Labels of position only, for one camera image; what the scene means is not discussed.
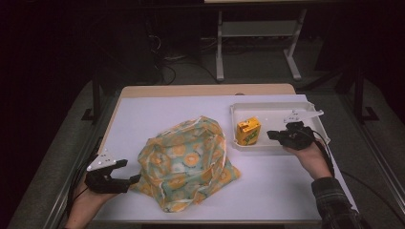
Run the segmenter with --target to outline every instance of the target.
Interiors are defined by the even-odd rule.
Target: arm
[[[352,209],[339,181],[332,177],[317,145],[312,142],[304,150],[296,151],[288,147],[285,150],[296,155],[314,179],[311,186],[322,218],[322,228],[363,228],[358,213]]]
[[[98,194],[87,188],[84,179],[76,189],[75,203],[65,228],[82,229],[96,216],[98,210],[117,194]]]

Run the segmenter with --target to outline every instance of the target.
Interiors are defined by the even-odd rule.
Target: table
[[[129,191],[104,205],[95,220],[136,223],[319,223],[320,217],[310,189],[312,179],[295,156],[288,155],[281,147],[274,152],[239,152],[230,145],[228,138],[232,128],[230,121],[227,121],[227,104],[253,101],[307,100],[304,95],[295,94],[288,84],[125,88],[100,147],[100,151],[107,149],[116,159],[128,159],[128,165],[115,170],[113,177],[128,178],[139,171],[137,156],[148,137],[154,137],[158,132],[202,113],[216,119],[222,126],[227,140],[227,155],[242,176],[200,205],[192,205],[174,214],[163,213],[154,199]],[[336,165],[335,170],[336,178],[355,206]]]
[[[205,0],[204,3],[251,3],[257,1],[247,0]],[[274,0],[261,0],[259,2],[274,2]],[[307,9],[302,9],[297,20],[283,21],[243,21],[227,22],[223,21],[223,12],[219,11],[218,16],[218,37],[217,37],[217,80],[224,80],[224,64],[222,43],[223,37],[237,36],[291,36],[291,44],[284,50],[284,55],[294,80],[301,80],[301,74],[295,64],[293,54],[304,24]]]

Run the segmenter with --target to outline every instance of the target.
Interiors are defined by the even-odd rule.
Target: plastic tray
[[[288,117],[293,110],[315,112],[315,106],[309,102],[271,102],[271,103],[235,103],[230,106],[233,126],[233,147],[239,151],[266,151],[280,149],[282,146],[277,140],[270,140],[267,131],[282,131],[286,129],[284,119]],[[262,127],[259,138],[254,145],[242,146],[236,140],[236,126],[238,122],[244,121],[255,116],[259,119]],[[312,130],[319,133],[328,144],[328,138],[325,129],[319,119],[319,116],[303,120],[305,126],[310,126]]]

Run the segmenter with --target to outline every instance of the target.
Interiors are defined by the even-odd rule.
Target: yellow box
[[[259,138],[261,124],[256,117],[251,117],[238,123],[236,140],[239,145],[253,145]]]

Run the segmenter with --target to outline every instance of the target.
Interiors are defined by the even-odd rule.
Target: black cable
[[[102,136],[98,138],[98,141],[96,143],[95,148],[92,150],[92,152],[90,153],[90,155],[88,156],[87,159],[85,159],[75,170],[73,179],[71,181],[71,185],[69,186],[69,191],[68,191],[68,199],[67,199],[67,203],[66,203],[66,208],[65,208],[65,213],[67,214],[67,216],[69,216],[71,214],[71,210],[72,207],[74,205],[75,202],[75,188],[77,187],[77,185],[79,184],[79,182],[81,181],[84,172],[87,168],[87,165],[90,164],[93,160],[96,159],[97,156],[97,151],[99,149],[99,146],[101,144],[101,140],[102,140]]]
[[[218,39],[217,38],[212,38],[214,41],[209,43],[208,45],[205,45],[203,47],[200,47],[200,52],[208,52],[212,50],[213,48],[217,47],[218,45]]]
[[[331,158],[330,148],[329,145],[327,144],[327,141],[321,136],[321,134],[317,133],[316,131],[313,132],[321,137],[322,141],[324,142],[325,148],[327,149],[328,157]]]
[[[341,174],[346,175],[352,179],[354,179],[355,181],[357,181],[358,183],[360,183],[361,185],[365,186],[368,190],[370,190],[373,194],[375,194],[378,198],[380,198],[385,205],[387,205],[387,207],[393,212],[393,214],[397,217],[397,219],[400,221],[400,223],[405,227],[405,221],[402,219],[402,217],[396,212],[396,210],[394,209],[393,206],[391,206],[391,204],[385,199],[383,198],[381,195],[379,195],[372,187],[370,187],[368,184],[366,184],[365,182],[361,181],[359,178],[345,172],[345,171],[340,171]]]
[[[208,74],[215,80],[216,83],[220,83],[217,80],[217,77],[215,77],[206,67],[202,66],[201,64],[198,63],[193,63],[193,62],[181,62],[181,63],[170,63],[170,65],[195,65],[198,66],[208,72]]]
[[[166,57],[163,58],[163,60],[165,60],[167,62],[175,63],[176,61],[183,60],[183,59],[185,59],[187,57],[188,57],[188,55],[182,54],[182,55],[178,55],[178,56],[175,56],[175,57],[167,57],[166,56]]]
[[[89,187],[86,187],[83,191],[81,191],[75,198],[74,198],[74,202],[78,199],[78,197],[80,197],[85,191],[87,191],[89,189]]]
[[[172,78],[172,80],[170,80],[168,83],[166,82],[166,79],[164,78],[164,75],[163,75],[163,73],[162,73],[162,74],[161,74],[161,78],[162,78],[162,80],[163,80],[163,83],[164,83],[165,85],[170,85],[170,84],[172,84],[172,83],[175,81],[176,76],[177,76],[176,71],[175,71],[173,68],[170,68],[170,67],[167,66],[167,65],[162,65],[162,67],[164,67],[164,68],[166,68],[166,69],[172,71],[172,73],[173,73],[173,78]]]
[[[227,51],[226,48],[227,46],[225,42],[223,42],[223,55],[240,55],[244,54],[246,52],[252,52],[256,49],[256,44],[249,42],[250,37],[242,37],[244,39],[244,43],[241,43],[239,39],[233,39],[235,42],[235,45],[230,44],[230,48],[233,48],[233,50]]]

